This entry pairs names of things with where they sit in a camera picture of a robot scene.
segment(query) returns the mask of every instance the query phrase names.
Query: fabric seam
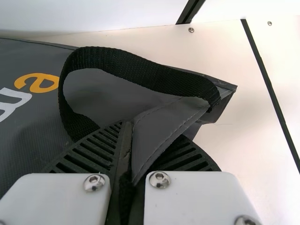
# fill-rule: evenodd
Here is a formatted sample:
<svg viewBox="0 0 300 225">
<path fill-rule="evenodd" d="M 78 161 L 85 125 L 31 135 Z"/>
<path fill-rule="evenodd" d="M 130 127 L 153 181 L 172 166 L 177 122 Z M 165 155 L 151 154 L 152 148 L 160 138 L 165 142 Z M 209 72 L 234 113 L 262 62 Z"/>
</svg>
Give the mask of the fabric seam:
<svg viewBox="0 0 300 225">
<path fill-rule="evenodd" d="M 184 121 L 183 122 L 183 124 L 181 124 L 177 129 L 175 129 L 174 130 L 174 132 L 172 132 L 171 134 L 170 134 L 170 136 L 168 136 L 165 140 L 164 140 L 164 142 L 162 142 L 154 151 L 153 151 L 153 153 L 151 154 L 151 156 L 166 142 L 166 141 L 168 141 L 172 136 L 173 136 L 173 134 L 175 134 L 175 132 L 177 131 L 177 130 L 179 130 L 183 125 L 185 125 L 188 121 L 190 121 L 197 113 L 199 113 L 201 110 L 199 110 L 199 111 L 197 111 L 195 114 L 193 114 L 190 118 L 188 118 L 186 121 Z M 137 175 L 140 173 L 140 171 L 145 167 L 145 165 L 147 164 L 147 162 L 149 161 L 149 159 L 151 158 L 151 156 L 150 157 L 148 157 L 148 159 L 146 160 L 146 162 L 144 163 L 144 165 L 140 168 L 140 170 L 137 172 L 137 174 L 136 174 L 136 176 L 133 178 L 133 180 L 135 180 L 136 179 L 136 177 L 137 177 Z"/>
<path fill-rule="evenodd" d="M 159 107 L 159 108 L 157 108 L 157 109 L 154 109 L 153 111 L 150 111 L 150 112 L 148 112 L 147 114 L 143 115 L 141 118 L 139 118 L 139 119 L 135 122 L 135 125 L 134 125 L 133 129 L 134 129 L 134 128 L 136 127 L 136 125 L 140 122 L 140 120 L 143 119 L 145 116 L 148 116 L 149 114 L 154 113 L 154 112 L 156 112 L 157 110 L 160 110 L 160 109 L 162 109 L 162 108 L 164 108 L 164 107 L 166 107 L 166 106 L 168 106 L 168 105 L 172 105 L 173 103 L 179 101 L 179 100 L 182 99 L 182 98 L 183 98 L 183 97 L 180 97 L 180 98 L 176 99 L 175 101 L 171 101 L 171 102 L 167 103 L 166 105 L 162 105 L 161 107 Z"/>
</svg>

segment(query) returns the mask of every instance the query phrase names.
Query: orange letter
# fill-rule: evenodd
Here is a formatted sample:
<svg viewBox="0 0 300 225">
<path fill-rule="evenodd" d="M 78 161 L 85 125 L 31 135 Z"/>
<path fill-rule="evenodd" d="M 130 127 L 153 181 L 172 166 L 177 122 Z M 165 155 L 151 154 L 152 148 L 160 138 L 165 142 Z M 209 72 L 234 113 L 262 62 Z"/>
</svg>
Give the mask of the orange letter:
<svg viewBox="0 0 300 225">
<path fill-rule="evenodd" d="M 45 93 L 45 92 L 49 92 L 49 91 L 52 91 L 52 90 L 58 88 L 58 81 L 60 79 L 58 76 L 53 76 L 51 74 L 41 74 L 41 73 L 27 74 L 27 75 L 19 77 L 15 81 L 15 87 L 18 88 L 18 89 L 24 87 L 26 85 L 25 81 L 30 77 L 36 77 L 37 78 L 33 82 L 33 84 L 30 86 L 30 91 L 33 92 L 33 93 Z M 51 85 L 48 88 L 40 88 L 40 85 L 41 85 L 41 83 L 43 82 L 44 79 L 49 80 L 49 81 L 53 81 L 54 84 Z"/>
</svg>

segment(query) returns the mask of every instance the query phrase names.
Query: white wall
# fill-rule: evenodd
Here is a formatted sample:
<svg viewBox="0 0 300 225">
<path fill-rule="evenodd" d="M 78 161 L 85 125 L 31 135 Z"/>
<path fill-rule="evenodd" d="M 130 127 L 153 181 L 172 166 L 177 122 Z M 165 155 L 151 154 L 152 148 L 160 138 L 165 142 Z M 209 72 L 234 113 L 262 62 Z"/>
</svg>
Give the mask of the white wall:
<svg viewBox="0 0 300 225">
<path fill-rule="evenodd" d="M 188 0 L 0 0 L 0 36 L 175 24 Z"/>
<path fill-rule="evenodd" d="M 192 22 L 236 20 L 258 15 L 299 14 L 300 0 L 206 0 Z"/>
</svg>

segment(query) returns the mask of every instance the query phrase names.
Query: white letter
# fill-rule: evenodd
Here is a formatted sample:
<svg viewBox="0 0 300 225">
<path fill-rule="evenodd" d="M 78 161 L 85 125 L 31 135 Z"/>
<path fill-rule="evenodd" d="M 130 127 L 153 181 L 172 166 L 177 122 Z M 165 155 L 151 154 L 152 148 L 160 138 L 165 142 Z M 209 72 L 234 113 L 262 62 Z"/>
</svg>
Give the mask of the white letter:
<svg viewBox="0 0 300 225">
<path fill-rule="evenodd" d="M 4 110 L 4 113 L 2 115 L 0 115 L 0 122 L 5 120 L 10 114 L 12 114 L 14 112 L 14 110 L 16 108 L 18 108 L 18 107 L 22 106 L 23 104 L 25 104 L 26 102 L 28 102 L 32 97 L 32 94 L 15 91 L 15 90 L 11 90 L 8 88 L 2 88 L 0 90 L 0 94 L 22 99 L 21 101 L 14 103 L 14 104 L 0 102 L 0 109 Z"/>
</svg>

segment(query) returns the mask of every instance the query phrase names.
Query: bag handle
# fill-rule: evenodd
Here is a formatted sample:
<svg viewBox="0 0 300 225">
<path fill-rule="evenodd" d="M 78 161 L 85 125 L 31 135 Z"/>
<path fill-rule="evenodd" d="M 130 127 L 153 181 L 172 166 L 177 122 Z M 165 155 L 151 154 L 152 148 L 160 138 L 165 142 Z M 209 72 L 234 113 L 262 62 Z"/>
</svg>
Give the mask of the bag handle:
<svg viewBox="0 0 300 225">
<path fill-rule="evenodd" d="M 74 142 L 100 129 L 90 118 L 75 113 L 63 93 L 67 75 L 72 71 L 85 68 L 101 69 L 153 91 L 203 98 L 210 104 L 208 112 L 221 101 L 218 89 L 205 77 L 163 66 L 120 49 L 78 48 L 68 56 L 61 71 L 58 86 L 60 117 L 64 128 Z"/>
</svg>

